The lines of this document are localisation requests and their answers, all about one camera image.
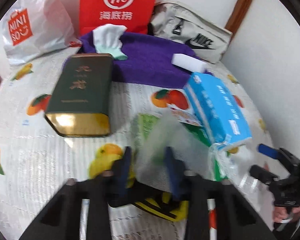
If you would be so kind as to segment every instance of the white foam block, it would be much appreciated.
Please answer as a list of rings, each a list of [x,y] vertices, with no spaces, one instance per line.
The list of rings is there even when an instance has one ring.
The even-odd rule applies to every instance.
[[[206,62],[185,54],[173,54],[171,63],[191,72],[199,73],[204,73],[204,70],[208,66]]]

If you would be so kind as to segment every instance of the blue package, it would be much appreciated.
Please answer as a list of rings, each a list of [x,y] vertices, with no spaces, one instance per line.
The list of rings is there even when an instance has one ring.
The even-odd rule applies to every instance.
[[[227,145],[220,148],[228,150],[252,138],[247,121],[221,79],[196,72],[184,90],[211,143],[226,140]]]

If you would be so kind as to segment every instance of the nike bag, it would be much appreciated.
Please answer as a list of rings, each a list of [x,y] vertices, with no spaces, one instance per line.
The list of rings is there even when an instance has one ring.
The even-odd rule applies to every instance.
[[[180,2],[162,2],[154,8],[151,20],[154,35],[184,43],[198,57],[217,63],[226,52],[232,33],[202,18]]]
[[[111,23],[127,32],[147,33],[155,0],[80,0],[80,34]]]
[[[2,29],[11,65],[81,44],[60,0],[17,0],[3,17]]]

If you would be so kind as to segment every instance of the purple cloth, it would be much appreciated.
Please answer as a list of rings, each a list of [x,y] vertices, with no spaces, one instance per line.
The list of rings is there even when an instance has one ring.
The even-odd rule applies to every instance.
[[[84,53],[95,53],[92,32],[80,38]],[[196,57],[187,45],[139,33],[124,33],[121,51],[127,60],[115,60],[112,80],[166,88],[183,88],[190,72],[171,64],[175,53]]]

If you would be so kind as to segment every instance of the white patterned tablecloth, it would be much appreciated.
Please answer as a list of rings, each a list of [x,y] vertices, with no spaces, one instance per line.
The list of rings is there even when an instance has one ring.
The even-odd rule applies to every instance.
[[[131,145],[130,120],[139,112],[162,112],[154,106],[150,96],[161,88],[112,83],[111,124],[114,133],[106,138],[63,138],[49,126],[43,112],[29,116],[26,109],[42,94],[51,94],[62,71],[64,60],[76,53],[68,48],[34,60],[33,73],[20,80],[12,76],[0,86],[0,231],[7,240],[18,239],[40,209],[68,178],[86,180],[87,169],[95,150],[107,142],[122,148]],[[249,150],[259,143],[272,144],[260,114],[240,84],[221,64],[209,69],[220,77],[243,103],[245,115],[254,140]],[[250,201],[258,209],[258,201]],[[85,211],[83,203],[81,236],[85,239]],[[134,206],[110,208],[114,239],[183,239],[185,222],[172,223]]]

